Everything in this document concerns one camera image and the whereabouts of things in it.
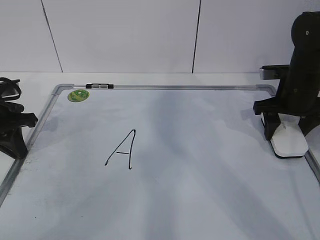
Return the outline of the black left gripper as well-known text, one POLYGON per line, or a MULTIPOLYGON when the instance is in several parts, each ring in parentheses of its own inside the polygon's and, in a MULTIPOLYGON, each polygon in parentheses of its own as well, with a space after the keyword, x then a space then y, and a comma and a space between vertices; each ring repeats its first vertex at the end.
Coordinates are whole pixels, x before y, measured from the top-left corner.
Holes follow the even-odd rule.
POLYGON ((0 101, 0 151, 13 159, 23 159, 28 154, 22 127, 34 128, 38 118, 34 113, 23 113, 19 103, 0 101))

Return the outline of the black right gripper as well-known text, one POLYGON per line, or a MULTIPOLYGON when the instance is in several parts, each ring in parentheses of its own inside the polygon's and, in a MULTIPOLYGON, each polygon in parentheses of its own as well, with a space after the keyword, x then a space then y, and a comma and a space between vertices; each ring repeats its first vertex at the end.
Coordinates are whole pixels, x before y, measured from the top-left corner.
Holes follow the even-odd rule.
POLYGON ((264 136, 270 141, 281 124, 279 114, 301 117, 298 126, 304 136, 320 125, 320 98, 271 97, 255 101, 253 104, 255 115, 263 113, 264 136))

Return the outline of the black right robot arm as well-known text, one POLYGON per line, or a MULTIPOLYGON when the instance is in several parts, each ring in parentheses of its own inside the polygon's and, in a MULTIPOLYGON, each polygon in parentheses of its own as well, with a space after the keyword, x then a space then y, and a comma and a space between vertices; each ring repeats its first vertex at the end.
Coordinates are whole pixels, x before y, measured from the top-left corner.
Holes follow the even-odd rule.
POLYGON ((263 116, 268 141, 280 126, 280 114, 299 117, 304 136, 320 124, 320 13, 299 15, 293 22, 291 39, 294 50, 289 64, 260 68, 262 80, 280 80, 274 97, 253 104, 254 113, 263 116))

